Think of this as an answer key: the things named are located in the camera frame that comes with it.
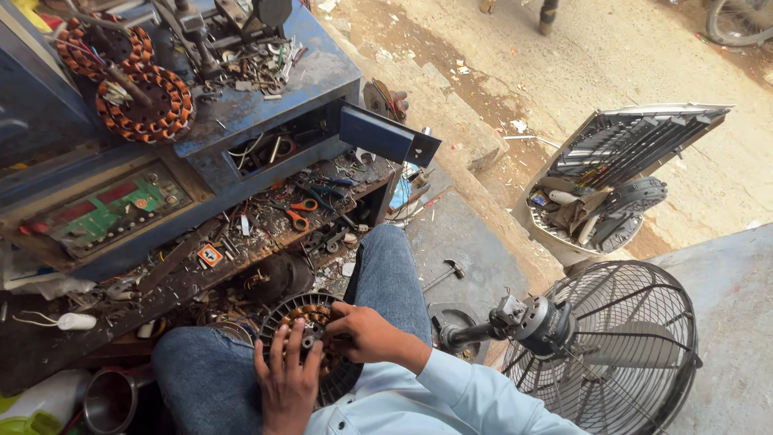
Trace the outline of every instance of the control panel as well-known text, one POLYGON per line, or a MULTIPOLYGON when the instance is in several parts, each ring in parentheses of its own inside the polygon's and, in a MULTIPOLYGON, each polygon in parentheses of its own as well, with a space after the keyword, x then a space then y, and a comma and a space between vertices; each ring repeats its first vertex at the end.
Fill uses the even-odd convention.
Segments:
POLYGON ((192 203, 162 163, 25 219, 26 234, 47 235, 81 259, 192 203))

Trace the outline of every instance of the shirt sleeve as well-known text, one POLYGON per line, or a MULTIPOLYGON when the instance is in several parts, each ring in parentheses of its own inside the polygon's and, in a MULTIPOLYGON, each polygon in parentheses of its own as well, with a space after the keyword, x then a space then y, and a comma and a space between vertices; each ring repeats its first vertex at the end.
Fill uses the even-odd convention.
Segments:
POLYGON ((503 374, 432 350, 416 377, 456 416, 482 435, 581 435, 585 431, 550 413, 542 400, 519 392, 503 374))

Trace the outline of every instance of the blue jeans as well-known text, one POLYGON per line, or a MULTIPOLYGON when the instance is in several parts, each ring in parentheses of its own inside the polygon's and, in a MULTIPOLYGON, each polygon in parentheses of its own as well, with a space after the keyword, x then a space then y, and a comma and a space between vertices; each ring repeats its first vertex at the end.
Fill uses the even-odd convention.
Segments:
MULTIPOLYGON (((373 308, 432 345, 414 255, 399 228, 378 225, 360 241, 344 300, 373 308)), ((211 328, 179 327, 158 342, 152 364, 181 433, 261 432, 261 387, 251 345, 211 328)))

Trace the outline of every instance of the man's right hand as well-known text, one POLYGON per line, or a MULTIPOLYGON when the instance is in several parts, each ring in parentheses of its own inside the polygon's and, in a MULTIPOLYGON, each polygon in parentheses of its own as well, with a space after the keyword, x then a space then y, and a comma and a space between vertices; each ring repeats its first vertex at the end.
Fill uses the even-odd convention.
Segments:
POLYGON ((415 335, 400 331, 374 309, 343 302, 332 305, 334 320, 322 338, 333 351, 354 362, 393 362, 421 373, 432 348, 415 335))

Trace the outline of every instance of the warning label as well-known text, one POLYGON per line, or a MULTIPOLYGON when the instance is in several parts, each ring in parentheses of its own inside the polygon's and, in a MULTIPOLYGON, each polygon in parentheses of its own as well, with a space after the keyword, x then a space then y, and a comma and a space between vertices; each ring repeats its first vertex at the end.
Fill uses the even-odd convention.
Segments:
POLYGON ((201 259, 204 260, 204 262, 206 262, 206 264, 210 267, 213 267, 223 259, 223 255, 220 254, 217 249, 215 249, 215 247, 209 243, 201 248, 201 251, 199 251, 199 257, 201 257, 201 259))

